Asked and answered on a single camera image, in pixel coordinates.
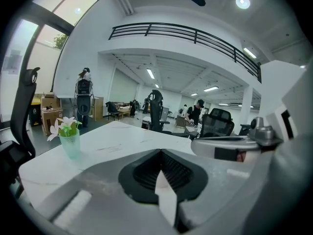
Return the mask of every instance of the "trash bin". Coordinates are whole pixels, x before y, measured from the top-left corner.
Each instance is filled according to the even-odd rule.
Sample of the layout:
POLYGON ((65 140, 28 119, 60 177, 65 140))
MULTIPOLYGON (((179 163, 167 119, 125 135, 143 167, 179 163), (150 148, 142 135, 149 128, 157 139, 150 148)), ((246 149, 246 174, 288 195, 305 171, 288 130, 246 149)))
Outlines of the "trash bin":
POLYGON ((41 125, 40 99, 34 98, 29 109, 29 122, 31 126, 41 125))

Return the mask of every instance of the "flower pot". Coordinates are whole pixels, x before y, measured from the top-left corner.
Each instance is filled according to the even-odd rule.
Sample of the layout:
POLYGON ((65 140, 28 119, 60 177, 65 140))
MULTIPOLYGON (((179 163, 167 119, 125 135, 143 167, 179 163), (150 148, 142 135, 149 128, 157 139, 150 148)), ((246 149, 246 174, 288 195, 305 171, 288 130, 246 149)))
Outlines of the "flower pot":
POLYGON ((71 137, 60 136, 63 150, 70 159, 75 159, 80 155, 80 138, 79 130, 76 129, 76 135, 71 137))

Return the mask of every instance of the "black cap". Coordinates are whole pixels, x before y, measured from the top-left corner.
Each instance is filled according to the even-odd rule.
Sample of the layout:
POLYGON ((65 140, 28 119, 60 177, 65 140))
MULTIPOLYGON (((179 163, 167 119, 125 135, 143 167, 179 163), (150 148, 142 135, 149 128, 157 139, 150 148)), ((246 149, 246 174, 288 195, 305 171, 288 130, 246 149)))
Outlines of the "black cap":
POLYGON ((204 101, 202 99, 198 100, 198 104, 200 105, 201 108, 204 107, 204 101))

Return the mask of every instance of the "gray floor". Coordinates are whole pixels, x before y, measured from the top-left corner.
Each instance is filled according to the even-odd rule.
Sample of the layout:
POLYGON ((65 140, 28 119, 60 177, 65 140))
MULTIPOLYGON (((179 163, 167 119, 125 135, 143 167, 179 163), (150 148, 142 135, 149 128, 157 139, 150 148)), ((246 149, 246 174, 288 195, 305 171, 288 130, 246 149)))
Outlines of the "gray floor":
MULTIPOLYGON (((135 117, 124 117, 123 119, 120 118, 120 122, 141 127, 142 119, 145 116, 150 116, 150 114, 143 114, 142 112, 139 112, 138 114, 135 115, 135 117)), ((80 135, 92 131, 102 125, 105 125, 108 123, 107 121, 108 118, 104 118, 103 121, 92 121, 92 119, 89 119, 88 122, 88 127, 83 128, 80 130, 80 135)), ((175 119, 168 117, 167 120, 170 122, 169 124, 164 125, 163 130, 164 131, 171 131, 171 132, 179 132, 182 133, 184 132, 183 128, 176 128, 175 127, 175 119)), ((34 126, 34 127, 29 127, 29 131, 27 131, 28 136, 35 147, 36 150, 36 156, 39 156, 46 151, 60 145, 60 139, 59 138, 54 138, 52 141, 47 141, 47 136, 44 135, 42 127, 41 126, 34 126)), ((15 140, 11 130, 10 129, 5 129, 0 131, 0 141, 5 142, 8 140, 15 140)))

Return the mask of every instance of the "black railing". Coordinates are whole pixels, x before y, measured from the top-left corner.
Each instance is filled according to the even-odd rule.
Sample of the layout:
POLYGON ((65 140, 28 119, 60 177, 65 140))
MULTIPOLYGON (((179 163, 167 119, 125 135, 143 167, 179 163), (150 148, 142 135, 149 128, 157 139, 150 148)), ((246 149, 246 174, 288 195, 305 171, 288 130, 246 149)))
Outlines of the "black railing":
POLYGON ((261 69, 256 63, 233 45, 205 31, 174 23, 131 23, 113 27, 109 40, 130 35, 156 35, 181 38, 198 45, 212 48, 244 67, 261 82, 261 69))

